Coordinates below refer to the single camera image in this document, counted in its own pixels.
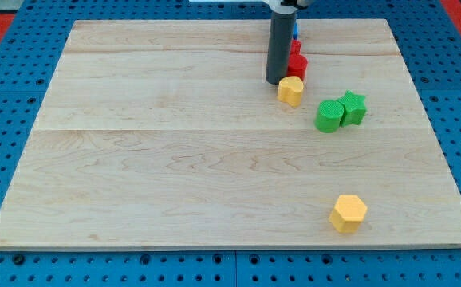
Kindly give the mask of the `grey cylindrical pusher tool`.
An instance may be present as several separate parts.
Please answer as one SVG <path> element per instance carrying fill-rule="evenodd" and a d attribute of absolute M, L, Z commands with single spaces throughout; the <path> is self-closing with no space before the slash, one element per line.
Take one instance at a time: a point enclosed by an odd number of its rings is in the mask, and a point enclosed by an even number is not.
<path fill-rule="evenodd" d="M 277 85 L 287 74 L 295 20 L 295 12 L 271 14 L 266 81 L 272 85 Z"/>

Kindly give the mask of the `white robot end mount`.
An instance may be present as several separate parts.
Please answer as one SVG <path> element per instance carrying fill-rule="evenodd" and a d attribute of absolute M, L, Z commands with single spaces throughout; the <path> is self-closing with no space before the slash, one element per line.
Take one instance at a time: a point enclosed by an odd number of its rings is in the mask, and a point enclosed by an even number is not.
<path fill-rule="evenodd" d="M 263 0 L 275 13 L 294 13 L 309 7 L 309 0 Z"/>

